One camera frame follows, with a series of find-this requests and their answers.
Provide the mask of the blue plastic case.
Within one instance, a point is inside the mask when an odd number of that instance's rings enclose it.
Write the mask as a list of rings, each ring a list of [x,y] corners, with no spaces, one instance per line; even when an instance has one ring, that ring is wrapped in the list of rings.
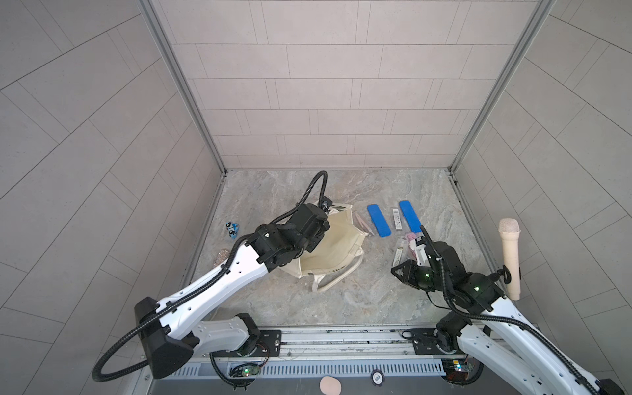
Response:
[[[416,214],[415,209],[412,206],[412,204],[409,201],[401,201],[399,203],[399,208],[411,232],[416,233],[416,234],[421,233],[422,232],[421,221],[419,220],[419,217]]]
[[[380,207],[377,204],[371,204],[367,207],[367,211],[375,226],[375,229],[378,232],[378,235],[382,238],[390,236],[392,232]]]

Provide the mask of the cream canvas tote bag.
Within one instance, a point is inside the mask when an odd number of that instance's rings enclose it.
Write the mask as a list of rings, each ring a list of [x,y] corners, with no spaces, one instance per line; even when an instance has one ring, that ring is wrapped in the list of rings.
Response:
[[[312,276],[313,292],[324,292],[341,282],[363,262],[367,233],[356,227],[352,205],[334,204],[328,212],[330,229],[312,252],[305,252],[281,270],[301,279]]]

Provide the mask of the clear case with pink compass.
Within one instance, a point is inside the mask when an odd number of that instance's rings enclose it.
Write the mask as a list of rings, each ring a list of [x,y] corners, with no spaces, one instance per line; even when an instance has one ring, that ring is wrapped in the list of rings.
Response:
[[[355,222],[363,232],[367,233],[368,236],[375,236],[375,232],[371,229],[368,223],[364,220],[364,218],[360,215],[359,212],[354,214]]]

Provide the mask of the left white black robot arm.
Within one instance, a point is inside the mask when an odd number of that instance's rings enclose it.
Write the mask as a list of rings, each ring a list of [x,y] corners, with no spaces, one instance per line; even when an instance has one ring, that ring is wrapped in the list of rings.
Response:
[[[136,336],[145,365],[156,379],[179,370],[203,349],[206,352],[251,352],[259,331],[248,314],[219,322],[205,317],[253,281],[313,252],[329,230],[330,200],[303,203],[282,219],[260,225],[235,242],[225,263],[195,283],[160,301],[147,297],[134,308]]]

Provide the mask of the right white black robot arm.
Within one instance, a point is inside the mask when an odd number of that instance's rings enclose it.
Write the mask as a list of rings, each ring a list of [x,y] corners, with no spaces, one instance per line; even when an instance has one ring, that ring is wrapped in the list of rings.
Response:
[[[453,247],[421,230],[427,263],[408,260],[391,273],[414,289],[441,293],[449,313],[433,334],[411,330],[409,340],[431,344],[445,355],[470,356],[521,394],[622,394],[616,382],[582,368],[519,311],[520,227],[504,218],[498,232],[505,264],[484,275],[467,271]]]

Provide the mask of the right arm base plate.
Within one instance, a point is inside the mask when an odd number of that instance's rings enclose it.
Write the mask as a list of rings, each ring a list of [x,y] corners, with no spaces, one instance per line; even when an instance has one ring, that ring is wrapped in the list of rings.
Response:
[[[450,335],[439,329],[411,329],[410,339],[416,347],[428,353],[455,354],[458,348]]]

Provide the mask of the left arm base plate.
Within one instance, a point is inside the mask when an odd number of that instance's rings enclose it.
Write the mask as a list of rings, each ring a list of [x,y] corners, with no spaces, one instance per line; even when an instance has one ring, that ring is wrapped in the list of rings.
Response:
[[[253,348],[249,349],[245,354],[239,351],[221,351],[213,352],[212,355],[217,358],[263,358],[279,357],[281,349],[281,330],[261,330],[258,341],[253,344]]]

